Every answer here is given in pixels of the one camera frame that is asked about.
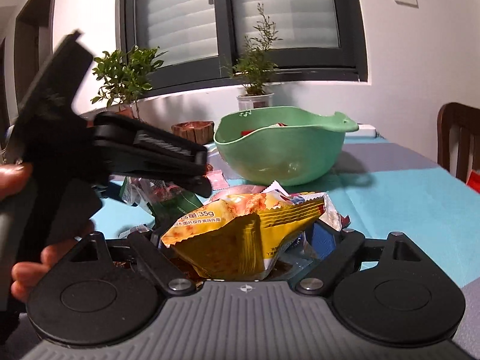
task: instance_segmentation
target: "black window frame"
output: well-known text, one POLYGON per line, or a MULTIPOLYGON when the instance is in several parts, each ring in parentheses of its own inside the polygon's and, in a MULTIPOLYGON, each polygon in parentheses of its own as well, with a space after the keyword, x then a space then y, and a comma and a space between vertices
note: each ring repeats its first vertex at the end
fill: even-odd
MULTIPOLYGON (((136 0, 119 0, 120 43, 123 51, 137 43, 136 0)), ((289 48, 270 52, 279 66, 272 82, 336 80, 367 81, 367 53, 359 0, 334 0, 340 47, 289 48)), ((195 89, 238 85, 229 68, 238 58, 232 0, 215 0, 218 56, 164 66, 150 75, 148 97, 195 89)))

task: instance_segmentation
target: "white blind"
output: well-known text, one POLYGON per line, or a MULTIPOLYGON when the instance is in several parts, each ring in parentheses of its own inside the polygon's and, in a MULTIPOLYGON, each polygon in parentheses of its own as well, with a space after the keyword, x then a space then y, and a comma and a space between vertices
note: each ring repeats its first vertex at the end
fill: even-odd
POLYGON ((277 24, 274 48, 339 47, 334 0, 233 0, 235 32, 243 48, 245 35, 256 36, 257 3, 277 24))
POLYGON ((215 8, 208 0, 137 0, 137 27, 165 65, 218 55, 215 8))

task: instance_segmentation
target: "leafy plant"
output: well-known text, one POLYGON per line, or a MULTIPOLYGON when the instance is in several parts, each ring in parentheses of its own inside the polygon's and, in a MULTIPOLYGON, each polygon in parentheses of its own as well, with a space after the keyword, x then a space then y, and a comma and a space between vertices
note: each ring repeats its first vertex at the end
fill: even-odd
POLYGON ((93 68, 93 74, 97 81, 104 80, 104 84, 98 90, 98 96, 91 100, 92 104, 101 100, 106 100, 107 107, 135 103, 138 115, 138 98, 152 89, 147 74, 156 71, 164 62, 158 57, 166 51, 158 54, 158 49, 134 46, 126 54, 122 50, 111 54, 104 51, 103 57, 95 58, 97 66, 93 68))
POLYGON ((265 83, 270 81, 273 70, 277 67, 268 59, 267 52, 273 42, 281 40, 277 37, 275 22, 265 15, 263 4, 258 3, 257 10, 262 19, 253 28, 259 34, 256 37, 245 36, 245 51, 233 66, 233 74, 243 81, 247 96, 266 95, 265 83))

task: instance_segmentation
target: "metal bolt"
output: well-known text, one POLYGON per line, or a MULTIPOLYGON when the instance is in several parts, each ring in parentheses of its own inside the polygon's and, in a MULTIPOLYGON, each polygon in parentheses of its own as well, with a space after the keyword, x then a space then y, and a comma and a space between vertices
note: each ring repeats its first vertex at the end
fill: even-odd
POLYGON ((323 287, 323 281, 315 277, 308 277, 300 282, 300 287, 309 291, 319 290, 323 287))
POLYGON ((170 280, 169 287, 174 291, 188 290, 191 287, 191 281, 188 279, 173 279, 170 280))

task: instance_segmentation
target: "hand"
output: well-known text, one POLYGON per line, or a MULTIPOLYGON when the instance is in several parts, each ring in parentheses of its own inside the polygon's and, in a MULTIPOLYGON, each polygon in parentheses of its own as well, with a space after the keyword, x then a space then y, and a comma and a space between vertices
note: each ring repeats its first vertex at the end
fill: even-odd
MULTIPOLYGON (((0 200, 7 196, 19 193, 27 184, 32 174, 32 166, 4 165, 0 166, 0 200)), ((78 232, 82 237, 92 233, 94 225, 91 221, 78 232)), ((11 269, 14 283, 11 286, 12 295, 22 302, 26 302, 28 295, 40 279, 54 266, 76 243, 75 239, 68 239, 55 245, 45 247, 41 254, 41 263, 19 262, 11 269)))

